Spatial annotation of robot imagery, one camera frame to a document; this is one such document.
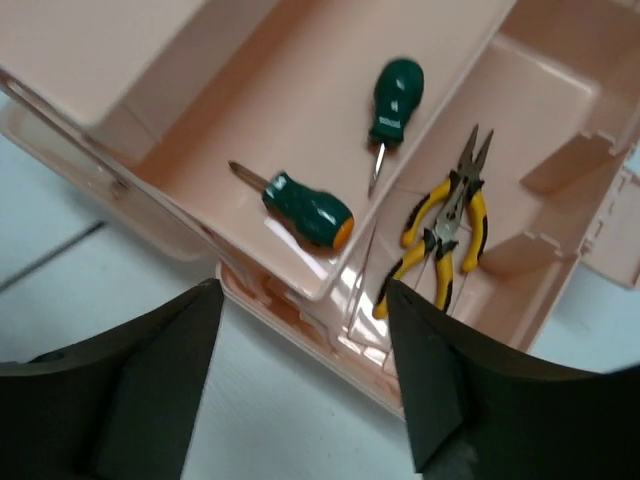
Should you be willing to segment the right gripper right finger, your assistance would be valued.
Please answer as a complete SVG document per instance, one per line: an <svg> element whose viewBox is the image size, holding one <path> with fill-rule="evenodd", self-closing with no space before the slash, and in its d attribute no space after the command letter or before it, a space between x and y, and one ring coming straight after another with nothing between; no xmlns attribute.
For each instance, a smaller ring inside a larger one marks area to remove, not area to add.
<svg viewBox="0 0 640 480"><path fill-rule="evenodd" d="M423 479L635 479L639 369L595 373L515 350L404 283L389 325Z"/></svg>

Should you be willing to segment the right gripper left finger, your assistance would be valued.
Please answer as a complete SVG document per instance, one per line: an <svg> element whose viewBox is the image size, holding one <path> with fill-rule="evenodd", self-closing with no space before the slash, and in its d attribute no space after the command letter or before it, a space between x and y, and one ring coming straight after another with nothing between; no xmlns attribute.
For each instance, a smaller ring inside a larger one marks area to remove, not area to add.
<svg viewBox="0 0 640 480"><path fill-rule="evenodd" d="M2 478L180 478L223 304L208 279L99 335L2 363Z"/></svg>

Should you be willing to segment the yellow needle nose pliers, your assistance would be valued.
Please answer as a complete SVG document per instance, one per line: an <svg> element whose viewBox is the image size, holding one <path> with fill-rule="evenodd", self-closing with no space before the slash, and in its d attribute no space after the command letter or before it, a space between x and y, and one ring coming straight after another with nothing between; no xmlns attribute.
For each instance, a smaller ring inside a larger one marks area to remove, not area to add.
<svg viewBox="0 0 640 480"><path fill-rule="evenodd" d="M461 224L462 213L468 209L472 237L462 270L470 273L478 267L488 238L488 210L482 193L484 180L480 175L494 135L494 132L490 131L482 145L476 148L478 129L478 126L473 127L457 167L452 169L448 177L427 193L410 212L401 234L400 245L405 249L416 245L417 250L413 254L405 254L398 261L392 270L394 278L400 278L426 257L429 251L428 242L418 242L416 238L425 215L439 202L443 206L433 227L427 230L427 238L442 245L453 241Z"/></svg>

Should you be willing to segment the green stubby screwdriver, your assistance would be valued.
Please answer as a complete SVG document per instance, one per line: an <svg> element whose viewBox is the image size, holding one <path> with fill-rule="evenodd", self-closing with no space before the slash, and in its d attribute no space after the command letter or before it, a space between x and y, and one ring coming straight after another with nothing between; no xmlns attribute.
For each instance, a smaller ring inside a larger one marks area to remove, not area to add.
<svg viewBox="0 0 640 480"><path fill-rule="evenodd" d="M404 132L424 92L424 72L413 59L391 59L381 70L373 90L373 120L368 141L377 146L377 155L369 180L368 196L377 185L388 149L404 141Z"/></svg>
<svg viewBox="0 0 640 480"><path fill-rule="evenodd" d="M328 191L312 189L279 171L270 180L230 160L231 171L257 190L264 207L299 240L316 248L341 250L355 219L350 208Z"/></svg>

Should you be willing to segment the pink plastic toolbox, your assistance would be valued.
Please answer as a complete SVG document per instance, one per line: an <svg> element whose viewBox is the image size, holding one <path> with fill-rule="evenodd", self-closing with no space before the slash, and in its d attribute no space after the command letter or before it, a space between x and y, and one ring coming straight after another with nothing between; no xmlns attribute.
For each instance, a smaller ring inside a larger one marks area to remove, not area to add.
<svg viewBox="0 0 640 480"><path fill-rule="evenodd" d="M424 72L404 141L368 141L391 59ZM635 1L5 1L2 133L147 242L216 260L225 294L400 414L371 310L414 205L494 132L488 238L453 253L451 315L524 350L579 265L639 286ZM352 211L339 251L297 239L230 169L285 171Z"/></svg>

